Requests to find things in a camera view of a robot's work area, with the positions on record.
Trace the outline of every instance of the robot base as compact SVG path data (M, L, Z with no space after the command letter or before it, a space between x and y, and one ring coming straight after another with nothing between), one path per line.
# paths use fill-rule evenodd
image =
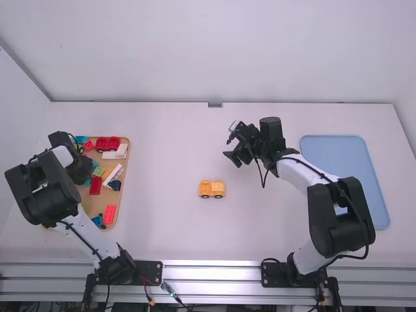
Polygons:
M287 263L263 263L261 266L261 285L264 288L317 288L328 278L326 269L289 279Z
M160 261L135 261L137 272L139 273L131 283L127 285L143 286L146 280L146 286L159 286L162 283L163 263ZM105 280L97 280L96 285L106 285ZM121 283L114 283L112 285L123 285Z

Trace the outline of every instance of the blue mat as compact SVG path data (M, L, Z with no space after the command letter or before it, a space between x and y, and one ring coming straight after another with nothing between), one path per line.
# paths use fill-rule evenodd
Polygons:
M356 177L363 185L365 198L376 229L386 229L390 217L382 190L372 166L365 141L351 135L306 135L300 140L302 155L307 161L329 174ZM345 209L336 209L337 215Z

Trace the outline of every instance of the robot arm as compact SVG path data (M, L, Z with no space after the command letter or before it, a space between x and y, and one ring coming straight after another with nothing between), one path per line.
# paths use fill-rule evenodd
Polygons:
M327 174L307 162L295 149L286 148L279 118L261 119L260 131L253 124L245 125L237 120L229 132L227 144L234 138L239 143L224 155L238 168L242 163L260 159L268 171L307 196L311 238L287 260L295 268L295 279L318 271L349 251L368 248L374 242L375 230L361 183L354 177L341 179ZM348 212L337 216L334 209L337 206L347 207Z
M53 133L49 139L52 149L5 172L22 215L31 224L71 238L91 258L100 279L127 283L137 273L135 262L86 215L74 185L90 176L92 160L77 152L66 133Z

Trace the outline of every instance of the white wall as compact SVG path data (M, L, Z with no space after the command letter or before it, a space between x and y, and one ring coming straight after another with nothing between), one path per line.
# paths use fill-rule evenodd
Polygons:
M14 202L4 171L33 156L50 104L0 47L0 231Z
M394 100L397 116L409 140L413 154L416 155L416 76L398 93ZM389 148L392 142L386 142Z
M13 0L2 38L59 101L390 102L413 0Z

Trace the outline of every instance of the metal frame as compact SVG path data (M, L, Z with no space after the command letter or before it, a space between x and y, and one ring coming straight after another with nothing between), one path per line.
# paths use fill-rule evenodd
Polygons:
M163 279L188 304L313 305L313 289L266 289L260 261L163 261ZM0 301L80 302L92 264L77 261L0 263ZM328 268L346 306L416 306L416 263L339 261ZM157 303L175 303L148 287ZM110 302L147 302L142 286L112 286ZM97 286L94 301L105 301Z

